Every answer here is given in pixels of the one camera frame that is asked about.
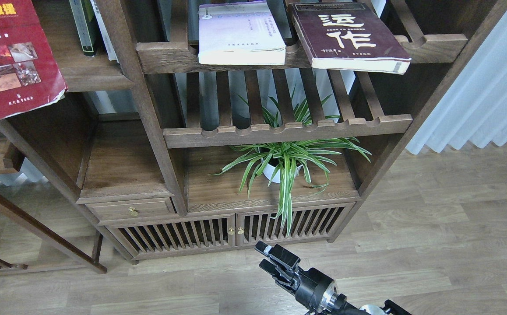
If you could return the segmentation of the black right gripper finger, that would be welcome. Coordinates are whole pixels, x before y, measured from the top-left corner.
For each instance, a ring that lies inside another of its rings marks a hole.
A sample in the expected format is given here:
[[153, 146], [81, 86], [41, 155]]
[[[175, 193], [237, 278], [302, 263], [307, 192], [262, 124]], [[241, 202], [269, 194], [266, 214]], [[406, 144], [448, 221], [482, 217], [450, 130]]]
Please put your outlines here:
[[259, 264], [259, 267], [266, 271], [273, 277], [273, 279], [278, 280], [280, 278], [280, 271], [278, 266], [270, 260], [262, 260]]
[[279, 245], [268, 245], [263, 241], [258, 241], [255, 244], [255, 250], [268, 259], [279, 258], [279, 249], [277, 249], [277, 247], [279, 247]]

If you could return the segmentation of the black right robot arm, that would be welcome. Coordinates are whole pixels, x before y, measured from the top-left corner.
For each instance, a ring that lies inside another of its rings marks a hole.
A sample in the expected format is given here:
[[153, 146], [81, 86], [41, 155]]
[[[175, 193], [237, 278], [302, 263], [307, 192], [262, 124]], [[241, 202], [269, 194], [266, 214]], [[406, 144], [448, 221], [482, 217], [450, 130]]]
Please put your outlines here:
[[275, 283], [293, 295], [297, 302], [315, 315], [408, 315], [409, 312], [386, 300], [383, 307], [366, 304], [360, 308], [346, 301], [346, 296], [336, 292], [335, 280], [316, 268], [303, 270], [301, 261], [281, 245], [267, 245], [258, 241], [256, 251], [266, 257], [259, 264]]

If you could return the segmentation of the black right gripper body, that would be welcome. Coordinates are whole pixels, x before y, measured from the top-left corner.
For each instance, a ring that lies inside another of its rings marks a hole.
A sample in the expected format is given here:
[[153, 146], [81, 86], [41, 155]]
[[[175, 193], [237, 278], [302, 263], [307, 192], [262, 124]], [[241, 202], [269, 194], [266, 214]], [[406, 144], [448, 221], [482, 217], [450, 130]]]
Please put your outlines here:
[[269, 259], [280, 271], [280, 278], [275, 283], [311, 312], [334, 311], [337, 300], [335, 280], [316, 268], [301, 269], [298, 256], [280, 245], [277, 249], [279, 258]]

